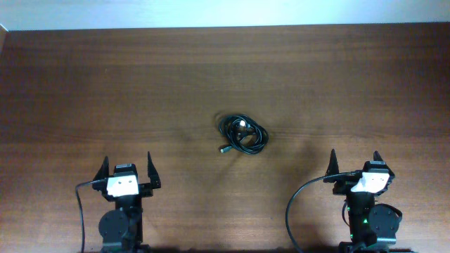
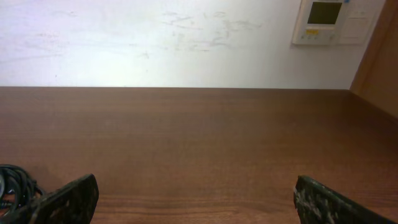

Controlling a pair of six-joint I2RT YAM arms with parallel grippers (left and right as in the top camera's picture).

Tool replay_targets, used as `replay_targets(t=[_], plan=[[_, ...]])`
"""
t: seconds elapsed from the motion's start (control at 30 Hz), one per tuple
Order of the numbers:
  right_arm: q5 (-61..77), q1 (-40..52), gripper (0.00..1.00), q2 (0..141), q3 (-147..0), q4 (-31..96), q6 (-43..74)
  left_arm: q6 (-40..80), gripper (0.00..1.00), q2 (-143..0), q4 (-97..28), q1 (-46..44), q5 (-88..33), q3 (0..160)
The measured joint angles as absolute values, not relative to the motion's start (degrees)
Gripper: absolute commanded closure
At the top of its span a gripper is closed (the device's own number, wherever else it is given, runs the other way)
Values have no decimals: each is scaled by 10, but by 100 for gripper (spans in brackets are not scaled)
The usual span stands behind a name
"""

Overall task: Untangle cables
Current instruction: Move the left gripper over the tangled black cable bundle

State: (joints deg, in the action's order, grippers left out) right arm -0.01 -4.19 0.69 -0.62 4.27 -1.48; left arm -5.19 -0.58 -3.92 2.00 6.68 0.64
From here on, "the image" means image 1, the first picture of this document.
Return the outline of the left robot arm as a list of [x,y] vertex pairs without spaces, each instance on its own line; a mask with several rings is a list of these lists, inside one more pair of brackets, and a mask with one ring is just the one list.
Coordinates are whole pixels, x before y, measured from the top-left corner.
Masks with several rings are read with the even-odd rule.
[[115,208],[106,212],[98,223],[102,252],[149,253],[151,248],[143,243],[142,199],[152,197],[161,188],[159,174],[150,153],[147,154],[149,182],[140,183],[136,165],[119,164],[109,172],[109,160],[104,158],[94,176],[92,188],[101,193]]

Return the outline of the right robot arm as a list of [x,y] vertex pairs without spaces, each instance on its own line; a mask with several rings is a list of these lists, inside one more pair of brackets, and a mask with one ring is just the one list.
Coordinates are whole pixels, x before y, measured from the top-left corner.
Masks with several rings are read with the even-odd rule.
[[375,199],[385,193],[395,175],[379,152],[360,170],[341,173],[335,151],[330,152],[325,183],[333,184],[334,195],[344,195],[342,216],[348,218],[349,242],[338,245],[339,252],[389,252],[397,241],[402,212]]

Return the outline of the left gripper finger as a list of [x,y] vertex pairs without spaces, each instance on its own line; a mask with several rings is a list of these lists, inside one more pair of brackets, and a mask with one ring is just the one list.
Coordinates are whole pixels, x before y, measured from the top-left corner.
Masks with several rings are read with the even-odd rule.
[[152,189],[158,189],[161,188],[161,180],[158,174],[157,169],[155,168],[150,152],[147,152],[147,172],[148,172],[148,178],[150,179],[150,184],[152,186]]
[[108,156],[105,156],[103,159],[103,163],[98,172],[96,173],[96,175],[94,176],[93,180],[100,181],[103,179],[107,179],[108,177],[109,177],[109,159]]

